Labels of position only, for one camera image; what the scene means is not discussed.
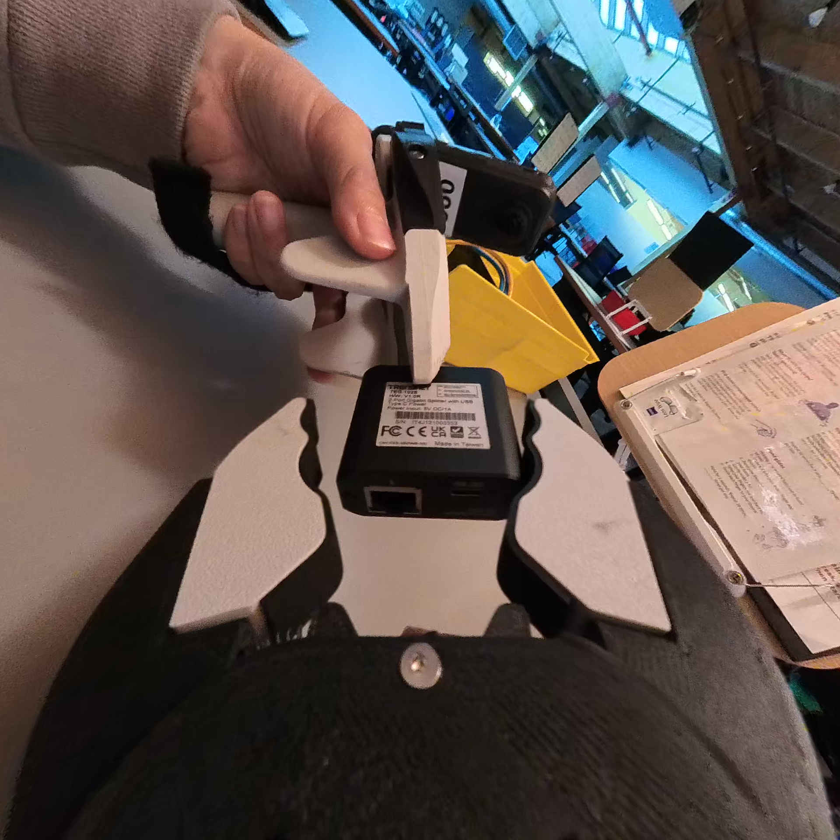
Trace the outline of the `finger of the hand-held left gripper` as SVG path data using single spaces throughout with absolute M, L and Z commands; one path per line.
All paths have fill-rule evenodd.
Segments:
M 413 381 L 430 384 L 449 350 L 449 284 L 445 237 L 436 229 L 404 235 L 407 335 Z

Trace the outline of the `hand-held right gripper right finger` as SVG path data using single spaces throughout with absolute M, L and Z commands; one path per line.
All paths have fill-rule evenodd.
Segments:
M 544 397 L 528 404 L 522 445 L 497 564 L 509 602 L 543 638 L 602 640 L 603 625 L 670 634 L 633 492 L 603 446 Z

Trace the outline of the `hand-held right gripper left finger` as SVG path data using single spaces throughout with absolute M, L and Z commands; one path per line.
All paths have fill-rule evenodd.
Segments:
M 328 604 L 343 566 L 321 490 L 316 407 L 292 399 L 213 474 L 170 628 L 186 634 L 246 621 L 291 637 Z

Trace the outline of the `black network adapter box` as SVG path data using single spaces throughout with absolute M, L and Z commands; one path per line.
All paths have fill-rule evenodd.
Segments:
M 442 367 L 428 385 L 402 365 L 362 379 L 337 474 L 343 508 L 361 516 L 504 520 L 522 457 L 500 373 Z

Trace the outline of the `person's left forearm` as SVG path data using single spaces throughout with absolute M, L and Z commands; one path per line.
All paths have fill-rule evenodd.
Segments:
M 179 159 L 204 43 L 231 2 L 6 1 L 2 146 L 142 186 Z

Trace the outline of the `person's left hand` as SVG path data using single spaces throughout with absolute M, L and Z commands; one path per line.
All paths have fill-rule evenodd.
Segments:
M 280 265 L 288 242 L 284 198 L 329 207 L 364 258 L 395 250 L 367 126 L 308 69 L 234 17 L 220 17 L 204 41 L 183 151 L 214 190 L 247 196 L 227 215 L 227 258 L 244 281 L 279 299 L 303 292 Z

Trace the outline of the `large yellow plastic bin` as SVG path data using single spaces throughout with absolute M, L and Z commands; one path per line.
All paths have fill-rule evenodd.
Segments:
M 447 258 L 448 364 L 492 369 L 532 393 L 598 361 L 535 263 L 457 239 Z

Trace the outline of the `white wipe packet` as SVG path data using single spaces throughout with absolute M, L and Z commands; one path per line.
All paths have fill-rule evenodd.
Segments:
M 643 399 L 644 421 L 654 435 L 697 423 L 704 412 L 683 385 L 665 385 Z

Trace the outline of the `wooden instruction board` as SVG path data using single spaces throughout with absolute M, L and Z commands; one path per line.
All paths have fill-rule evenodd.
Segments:
M 799 664 L 810 669 L 838 669 L 839 656 L 829 654 L 799 658 L 799 654 L 795 654 L 775 632 L 774 627 L 767 623 L 760 605 L 755 603 L 751 595 L 744 588 L 730 583 L 727 574 L 737 567 L 734 559 L 700 514 L 675 471 L 658 451 L 654 451 L 654 445 L 645 442 L 642 434 L 631 425 L 629 411 L 622 407 L 622 401 L 629 399 L 630 390 L 636 383 L 660 382 L 669 371 L 694 368 L 696 360 L 705 361 L 711 356 L 721 355 L 730 344 L 748 343 L 753 338 L 775 332 L 779 325 L 792 326 L 803 317 L 824 312 L 838 312 L 837 304 L 829 301 L 808 310 L 781 302 L 752 304 L 619 354 L 605 365 L 597 382 L 598 393 L 607 413 L 672 521 L 723 579 L 742 613 L 771 654 L 785 663 Z

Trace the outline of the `red plastic bin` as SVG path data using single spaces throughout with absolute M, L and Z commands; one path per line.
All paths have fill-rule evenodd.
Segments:
M 610 290 L 601 300 L 600 307 L 615 329 L 626 337 L 636 338 L 648 328 L 647 322 L 619 291 Z

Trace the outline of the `printed instruction sheet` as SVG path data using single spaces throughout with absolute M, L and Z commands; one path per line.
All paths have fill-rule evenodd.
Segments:
M 838 309 L 696 363 L 665 383 L 660 450 L 756 582 L 839 555 Z

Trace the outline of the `tan board on clear stand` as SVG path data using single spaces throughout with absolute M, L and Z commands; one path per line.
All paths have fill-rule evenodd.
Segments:
M 662 256 L 636 275 L 627 295 L 649 327 L 663 333 L 694 311 L 703 291 L 672 259 Z

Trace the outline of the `black panel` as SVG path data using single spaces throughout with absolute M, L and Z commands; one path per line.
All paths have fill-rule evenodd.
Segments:
M 720 216 L 705 212 L 669 253 L 668 259 L 705 291 L 753 247 L 753 241 Z

